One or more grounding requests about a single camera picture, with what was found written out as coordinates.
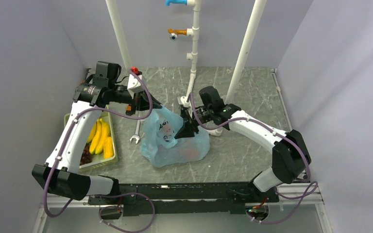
plastic basket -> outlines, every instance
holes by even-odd
[[[66,114],[64,117],[64,126],[67,125],[68,119],[69,119],[70,113]],[[111,128],[111,137],[112,137],[112,145],[114,147],[114,156],[111,158],[103,159],[103,152],[100,154],[94,154],[92,155],[92,162],[89,164],[84,164],[82,166],[79,166],[79,171],[87,171],[90,169],[99,168],[108,164],[116,163],[118,162],[118,154],[117,154],[117,147],[115,144],[115,134],[114,134],[114,126],[112,124],[112,118],[111,114],[108,112],[102,112],[100,119],[103,119],[105,122],[107,122]]]

gray wall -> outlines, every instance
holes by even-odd
[[[334,232],[373,232],[373,1],[315,0],[278,81]]]
[[[32,230],[42,188],[31,171],[55,146],[84,71],[46,0],[0,0],[0,233]]]
[[[50,0],[81,60],[122,63],[104,0]],[[278,67],[312,0],[269,0],[258,27],[249,67]],[[254,0],[203,0],[198,66],[234,66]],[[192,27],[193,11],[165,0],[118,0],[134,66],[190,66],[192,40],[170,41],[168,28]]]

red button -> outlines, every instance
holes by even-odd
[[[136,67],[131,67],[131,71],[132,71],[134,74],[136,74],[136,75],[139,74],[138,68],[136,68]]]

grapes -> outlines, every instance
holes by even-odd
[[[89,144],[85,145],[84,151],[82,152],[81,161],[79,162],[79,165],[85,165],[92,163],[92,155],[89,152]]]

vertical white pole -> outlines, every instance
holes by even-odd
[[[251,49],[252,42],[255,37],[256,29],[261,20],[262,12],[264,11],[267,0],[256,0],[252,9],[250,21],[248,22],[247,31],[245,32],[244,40],[242,42],[241,50],[239,51],[237,64],[235,65],[234,73],[232,75],[231,83],[226,94],[225,103],[232,103],[235,91],[238,88],[238,82],[241,78],[244,65],[248,58],[248,53]]]
[[[109,15],[111,17],[112,26],[114,27],[115,35],[117,37],[119,50],[121,51],[123,63],[128,73],[132,67],[131,57],[129,56],[128,46],[126,45],[125,33],[119,16],[118,4],[116,0],[105,0],[108,7]]]
[[[189,75],[189,83],[188,89],[186,90],[186,98],[188,98],[189,94],[192,91],[192,87],[194,86],[195,77],[197,75],[197,62],[198,62],[198,39],[199,39],[199,14],[201,10],[201,0],[194,0],[188,1],[188,3],[193,2],[194,5],[194,19],[192,22],[192,31],[194,36],[192,37],[192,65],[191,65],[191,73]]]

